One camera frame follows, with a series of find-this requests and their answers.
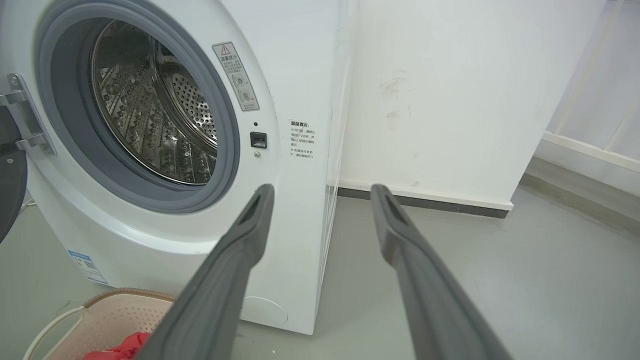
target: baseboard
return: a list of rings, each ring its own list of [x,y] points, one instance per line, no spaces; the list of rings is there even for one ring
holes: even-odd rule
[[[640,198],[635,195],[535,157],[520,185],[621,233],[640,237]]]
[[[509,202],[486,202],[475,199],[462,199],[445,195],[416,192],[407,189],[393,188],[389,190],[398,198],[402,205],[416,208],[436,209],[455,213],[466,213],[493,218],[505,218],[513,204]],[[338,196],[356,199],[369,199],[370,184],[352,181],[340,181]]]

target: white basket handle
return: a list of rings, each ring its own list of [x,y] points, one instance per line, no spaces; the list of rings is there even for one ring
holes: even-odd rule
[[[47,335],[51,331],[53,331],[53,329],[55,329],[56,326],[58,326],[61,322],[65,321],[71,316],[75,314],[80,314],[80,319],[78,319],[78,321],[76,321],[76,323],[71,327],[71,329],[69,329],[69,331],[67,331],[67,333],[62,337],[62,339],[60,339],[60,341],[64,340],[64,338],[66,338],[67,335],[69,335],[69,333],[76,328],[76,326],[80,323],[80,321],[82,321],[82,319],[84,318],[85,311],[86,309],[84,308],[84,306],[77,307],[75,309],[71,309],[67,311],[66,313],[63,313],[62,315],[58,316],[55,320],[50,322],[44,329],[42,329],[42,331],[40,331],[40,334],[38,334],[38,336],[36,336],[36,338],[31,342],[31,345],[27,349],[27,352],[24,354],[24,357],[22,358],[22,360],[31,360],[33,358],[33,354],[35,354],[36,350],[38,350],[38,347],[40,346],[42,340],[44,340],[44,338],[46,338]]]

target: white washing machine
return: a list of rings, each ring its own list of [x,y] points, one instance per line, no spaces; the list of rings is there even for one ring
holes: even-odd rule
[[[88,279],[178,294],[271,183],[271,230],[242,318],[312,334],[355,2],[1,4],[0,104],[20,134],[6,138],[3,111],[0,235],[26,162],[31,195]]]

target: perforated metal drum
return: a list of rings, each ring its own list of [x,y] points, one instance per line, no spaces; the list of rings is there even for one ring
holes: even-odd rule
[[[208,182],[218,140],[209,105],[189,72],[144,31],[114,20],[92,50],[92,87],[113,136],[153,173]]]

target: door hinge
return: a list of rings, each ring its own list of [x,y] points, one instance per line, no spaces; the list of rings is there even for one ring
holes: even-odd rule
[[[24,78],[21,74],[8,74],[7,78],[12,92],[0,94],[0,106],[17,105],[12,112],[16,122],[20,122],[18,128],[22,139],[0,145],[2,148],[0,152],[15,152],[41,146],[45,153],[55,155],[56,149],[52,146],[51,138],[42,123],[42,118],[33,106],[33,100],[24,83]]]

